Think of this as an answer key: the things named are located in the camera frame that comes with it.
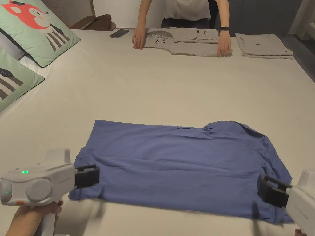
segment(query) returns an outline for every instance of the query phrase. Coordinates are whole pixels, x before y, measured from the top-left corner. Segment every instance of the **cartoon fox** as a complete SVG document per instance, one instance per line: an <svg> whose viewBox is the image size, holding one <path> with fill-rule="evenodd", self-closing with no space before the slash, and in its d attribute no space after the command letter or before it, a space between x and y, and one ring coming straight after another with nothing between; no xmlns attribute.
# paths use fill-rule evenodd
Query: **cartoon fox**
<svg viewBox="0 0 315 236"><path fill-rule="evenodd" d="M61 48L69 41L69 38L64 35L61 29L53 26L49 19L48 12L42 12L37 7L10 0L8 4L2 6L12 15L17 16L27 26L40 30L49 41L53 51Z"/></svg>

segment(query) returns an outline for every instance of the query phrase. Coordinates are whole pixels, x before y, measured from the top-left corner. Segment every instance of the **striped pattern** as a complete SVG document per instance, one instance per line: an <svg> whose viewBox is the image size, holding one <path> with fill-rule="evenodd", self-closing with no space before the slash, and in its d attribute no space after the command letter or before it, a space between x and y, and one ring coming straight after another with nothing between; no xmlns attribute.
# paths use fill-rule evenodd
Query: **striped pattern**
<svg viewBox="0 0 315 236"><path fill-rule="evenodd" d="M0 74L0 101L9 96L22 84L23 82L15 77L6 77Z"/></svg>
<svg viewBox="0 0 315 236"><path fill-rule="evenodd" d="M61 48L69 41L69 38L67 36L56 32L52 28L50 32L45 33L45 36L48 39L53 51L56 51L57 49Z"/></svg>

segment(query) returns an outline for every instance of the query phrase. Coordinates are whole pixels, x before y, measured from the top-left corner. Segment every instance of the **smartphone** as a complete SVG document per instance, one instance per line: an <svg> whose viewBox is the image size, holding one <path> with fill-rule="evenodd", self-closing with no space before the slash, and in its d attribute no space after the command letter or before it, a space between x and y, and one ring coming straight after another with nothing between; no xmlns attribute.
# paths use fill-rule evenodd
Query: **smartphone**
<svg viewBox="0 0 315 236"><path fill-rule="evenodd" d="M129 30L118 30L117 32L111 34L110 38L120 38L121 36L127 34Z"/></svg>

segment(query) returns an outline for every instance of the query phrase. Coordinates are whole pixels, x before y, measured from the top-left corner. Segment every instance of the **folded shirt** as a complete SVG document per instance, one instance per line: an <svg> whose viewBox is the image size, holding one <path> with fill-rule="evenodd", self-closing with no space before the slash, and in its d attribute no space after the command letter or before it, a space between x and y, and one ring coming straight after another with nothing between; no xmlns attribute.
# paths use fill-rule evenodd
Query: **folded shirt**
<svg viewBox="0 0 315 236"><path fill-rule="evenodd" d="M173 42L214 43L219 41L217 30L205 30L196 28L163 28L148 29L146 37L163 37Z"/></svg>
<svg viewBox="0 0 315 236"><path fill-rule="evenodd" d="M293 59L293 52L288 50L274 34L235 34L235 36L244 57Z"/></svg>
<svg viewBox="0 0 315 236"><path fill-rule="evenodd" d="M170 51L173 55L217 56L218 54L217 44L174 42L165 37L147 37L144 47L165 49Z"/></svg>
<svg viewBox="0 0 315 236"><path fill-rule="evenodd" d="M292 222L257 195L260 174L290 183L288 170L265 135L237 122L192 128L97 120L74 162L92 164L100 183L71 199Z"/></svg>

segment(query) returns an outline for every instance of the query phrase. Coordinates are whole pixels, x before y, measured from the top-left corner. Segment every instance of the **fox pillow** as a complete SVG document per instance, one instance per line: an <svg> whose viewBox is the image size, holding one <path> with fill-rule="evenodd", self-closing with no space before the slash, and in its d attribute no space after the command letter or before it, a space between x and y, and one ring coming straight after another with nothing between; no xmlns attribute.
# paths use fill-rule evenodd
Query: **fox pillow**
<svg viewBox="0 0 315 236"><path fill-rule="evenodd" d="M46 67L80 39L40 0L0 0L0 32Z"/></svg>

